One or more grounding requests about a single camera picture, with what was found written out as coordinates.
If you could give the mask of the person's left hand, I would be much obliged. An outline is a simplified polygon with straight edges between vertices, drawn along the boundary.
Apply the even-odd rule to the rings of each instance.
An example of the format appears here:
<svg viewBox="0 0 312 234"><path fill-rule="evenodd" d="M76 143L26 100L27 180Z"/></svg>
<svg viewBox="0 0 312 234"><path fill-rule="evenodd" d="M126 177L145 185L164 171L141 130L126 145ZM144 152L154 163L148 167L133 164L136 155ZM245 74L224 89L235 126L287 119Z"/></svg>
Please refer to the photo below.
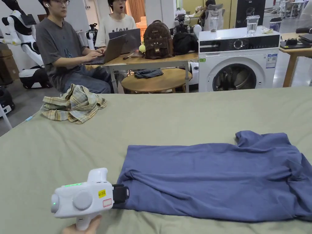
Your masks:
<svg viewBox="0 0 312 234"><path fill-rule="evenodd" d="M96 231L101 223L101 215L96 216L93 218L89 224L89 227L84 230L78 230L76 224L72 224L70 226L65 227L62 230L62 234L96 234Z"/></svg>

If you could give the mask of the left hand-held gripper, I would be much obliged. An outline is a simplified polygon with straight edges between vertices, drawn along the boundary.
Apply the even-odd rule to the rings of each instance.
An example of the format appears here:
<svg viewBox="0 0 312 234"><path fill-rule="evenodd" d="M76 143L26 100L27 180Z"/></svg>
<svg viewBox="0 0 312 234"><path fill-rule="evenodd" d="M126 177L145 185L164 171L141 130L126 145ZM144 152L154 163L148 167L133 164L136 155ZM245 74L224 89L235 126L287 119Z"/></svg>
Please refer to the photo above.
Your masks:
<svg viewBox="0 0 312 234"><path fill-rule="evenodd" d="M93 169L86 182L63 185L51 196L51 213L55 218L76 218L76 227L84 231L93 218L123 204L129 198L129 188L107 181L107 168Z"/></svg>

